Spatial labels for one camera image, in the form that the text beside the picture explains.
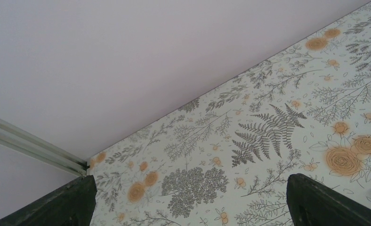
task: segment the metal curtain track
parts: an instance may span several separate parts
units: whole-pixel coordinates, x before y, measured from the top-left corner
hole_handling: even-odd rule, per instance
[[[86,161],[2,119],[0,144],[77,176],[86,175]]]

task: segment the wallpaper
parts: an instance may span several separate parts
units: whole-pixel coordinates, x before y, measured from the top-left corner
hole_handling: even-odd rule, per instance
[[[89,163],[92,226],[290,226],[293,173],[371,209],[371,3]]]

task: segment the ceiling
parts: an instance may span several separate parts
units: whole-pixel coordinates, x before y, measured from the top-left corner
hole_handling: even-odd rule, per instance
[[[0,0],[0,118],[83,159],[369,0]]]

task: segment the wall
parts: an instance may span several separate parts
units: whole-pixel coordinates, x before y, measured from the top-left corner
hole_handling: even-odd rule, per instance
[[[0,219],[75,178],[0,145]]]
[[[0,0],[0,117],[86,159],[367,2]]]

